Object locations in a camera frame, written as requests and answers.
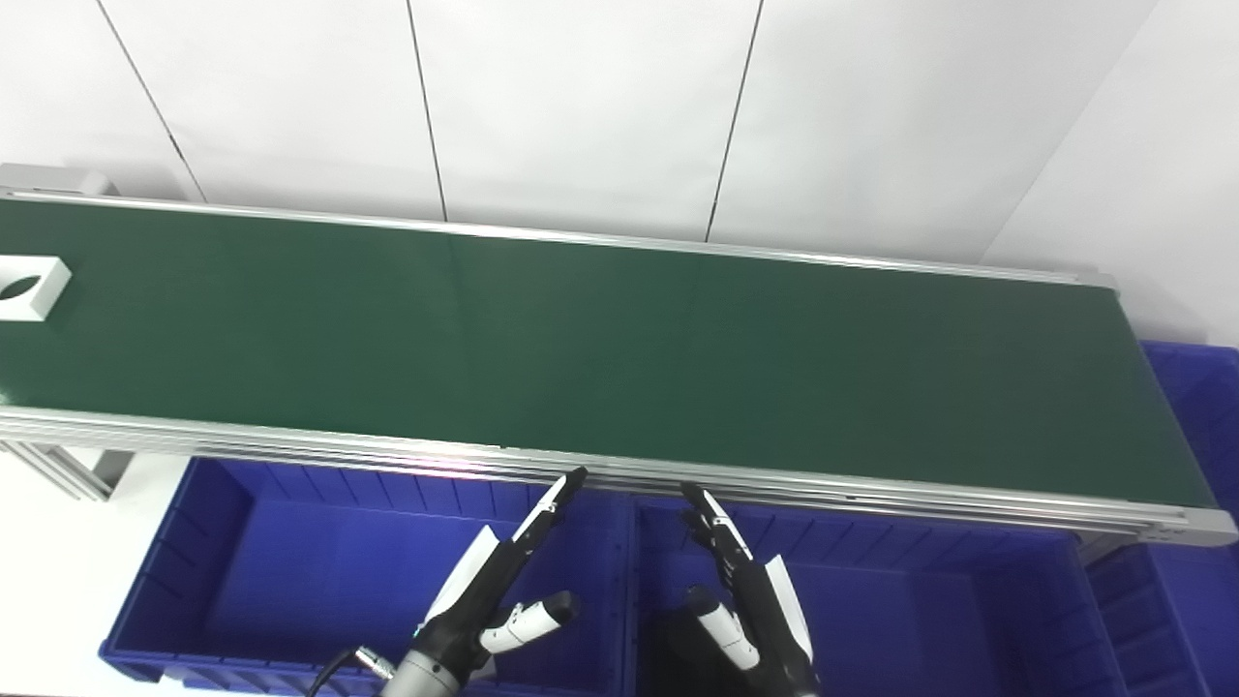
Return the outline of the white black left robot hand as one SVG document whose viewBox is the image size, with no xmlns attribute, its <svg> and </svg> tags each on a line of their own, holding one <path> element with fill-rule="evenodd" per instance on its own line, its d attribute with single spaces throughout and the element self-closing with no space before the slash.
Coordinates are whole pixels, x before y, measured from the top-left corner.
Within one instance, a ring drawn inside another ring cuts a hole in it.
<svg viewBox="0 0 1239 697">
<path fill-rule="evenodd" d="M 586 477 L 584 467 L 559 477 L 509 537 L 499 537 L 486 526 L 470 542 L 414 636 L 411 651 L 431 675 L 470 683 L 496 654 L 513 652 L 576 618 L 580 600 L 570 591 L 530 603 L 501 602 L 563 519 Z"/>
</svg>

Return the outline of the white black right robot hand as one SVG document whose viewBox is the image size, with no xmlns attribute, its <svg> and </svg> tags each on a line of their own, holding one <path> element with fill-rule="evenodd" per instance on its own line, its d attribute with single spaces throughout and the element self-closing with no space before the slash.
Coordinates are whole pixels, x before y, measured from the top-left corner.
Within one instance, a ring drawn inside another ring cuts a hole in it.
<svg viewBox="0 0 1239 697">
<path fill-rule="evenodd" d="M 686 588 L 684 600 L 707 638 L 760 696 L 820 696 L 810 631 L 786 561 L 756 560 L 725 508 L 705 487 L 681 482 L 689 508 L 681 521 L 712 555 L 717 578 L 732 605 L 704 584 Z"/>
</svg>

